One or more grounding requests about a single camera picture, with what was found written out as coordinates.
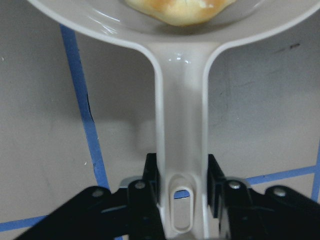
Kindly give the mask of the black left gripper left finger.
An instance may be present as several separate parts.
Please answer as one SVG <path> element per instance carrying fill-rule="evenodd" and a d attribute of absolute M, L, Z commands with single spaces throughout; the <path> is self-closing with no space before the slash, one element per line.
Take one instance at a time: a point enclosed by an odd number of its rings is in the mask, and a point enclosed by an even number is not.
<path fill-rule="evenodd" d="M 19 240 L 164 240 L 157 207 L 160 174 L 157 156 L 146 156 L 142 177 L 116 192 L 91 186 L 17 237 Z"/>

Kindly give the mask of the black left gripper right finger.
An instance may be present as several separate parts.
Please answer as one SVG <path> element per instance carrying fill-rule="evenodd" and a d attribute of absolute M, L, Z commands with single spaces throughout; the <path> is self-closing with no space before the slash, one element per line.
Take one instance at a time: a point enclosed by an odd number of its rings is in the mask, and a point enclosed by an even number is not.
<path fill-rule="evenodd" d="M 226 177 L 208 155 L 207 203 L 223 240 L 318 240 L 320 205 L 284 185 L 263 194 L 241 178 Z"/>

